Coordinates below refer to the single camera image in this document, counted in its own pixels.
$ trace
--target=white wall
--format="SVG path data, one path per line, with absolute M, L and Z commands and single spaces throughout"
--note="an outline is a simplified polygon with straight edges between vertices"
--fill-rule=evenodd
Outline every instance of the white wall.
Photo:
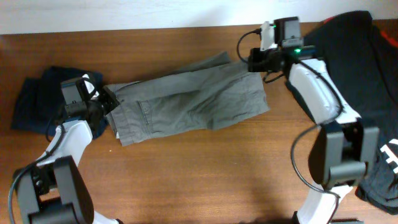
M 0 34 L 313 22 L 353 10 L 398 18 L 398 0 L 0 0 Z

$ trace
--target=dark blue garment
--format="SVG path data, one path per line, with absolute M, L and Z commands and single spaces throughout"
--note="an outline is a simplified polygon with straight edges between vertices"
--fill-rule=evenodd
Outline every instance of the dark blue garment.
M 82 77 L 86 73 L 92 74 L 97 89 L 102 88 L 102 74 L 77 68 L 50 67 L 44 71 L 40 79 L 26 78 L 16 101 L 11 129 L 45 134 L 47 124 L 65 102 L 61 91 L 61 82 Z M 93 133 L 94 139 L 102 135 L 106 125 L 108 125 L 107 121 L 102 119 L 99 130 L 97 133 Z M 55 135 L 55 128 L 52 122 L 49 127 L 49 135 Z
M 330 78 L 350 106 L 380 128 L 375 164 L 356 195 L 398 215 L 396 162 L 388 162 L 387 148 L 398 156 L 398 49 L 372 25 L 367 11 L 336 16 L 305 37 L 326 61 Z

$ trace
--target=gray pants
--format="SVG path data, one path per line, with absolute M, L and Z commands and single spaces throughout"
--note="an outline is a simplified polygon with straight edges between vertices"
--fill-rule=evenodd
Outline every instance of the gray pants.
M 108 85 L 120 105 L 106 115 L 123 146 L 193 129 L 220 129 L 269 110 L 259 73 L 227 53 L 145 82 Z

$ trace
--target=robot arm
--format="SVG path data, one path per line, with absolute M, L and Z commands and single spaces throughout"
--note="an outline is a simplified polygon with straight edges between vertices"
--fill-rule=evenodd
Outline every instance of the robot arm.
M 94 211 L 93 202 L 77 169 L 92 132 L 99 121 L 118 102 L 106 90 L 99 91 L 94 101 L 88 93 L 86 78 L 62 83 L 65 110 L 69 121 L 56 128 L 56 134 L 46 151 L 26 172 L 16 188 L 24 223 L 87 223 L 120 224 Z M 57 189 L 59 197 L 41 200 L 40 196 Z
M 338 203 L 372 169 L 379 129 L 372 121 L 361 119 L 346 102 L 326 64 L 317 58 L 316 48 L 304 46 L 298 17 L 278 19 L 273 24 L 265 22 L 254 33 L 261 35 L 261 47 L 251 49 L 249 72 L 283 71 L 287 88 L 317 124 L 311 129 L 321 129 L 308 158 L 314 183 L 311 186 L 302 179 L 311 189 L 293 221 L 329 223 Z M 292 164 L 301 178 L 294 162 L 295 143 Z

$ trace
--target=wooden table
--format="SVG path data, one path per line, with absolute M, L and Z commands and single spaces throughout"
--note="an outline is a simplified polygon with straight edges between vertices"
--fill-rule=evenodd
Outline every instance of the wooden table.
M 398 21 L 377 21 L 397 37 Z M 318 24 L 302 24 L 303 33 Z M 162 76 L 190 62 L 227 50 L 237 59 L 239 37 L 258 26 L 114 30 L 0 36 L 0 222 L 8 222 L 6 195 L 11 175 L 48 145 L 44 135 L 10 130 L 17 95 L 26 77 L 50 65 L 95 70 L 106 83 Z M 248 54 L 259 45 L 249 36 Z M 219 131 L 190 131 L 122 147 L 108 127 L 87 148 L 79 165 L 95 210 L 125 223 L 237 223 L 262 217 L 290 218 L 308 188 L 290 163 L 290 145 L 312 123 L 283 79 L 264 85 L 270 112 Z M 307 156 L 316 133 L 297 148 L 299 169 L 310 178 Z M 14 200 L 15 216 L 20 221 Z M 354 196 L 336 218 L 396 223 Z

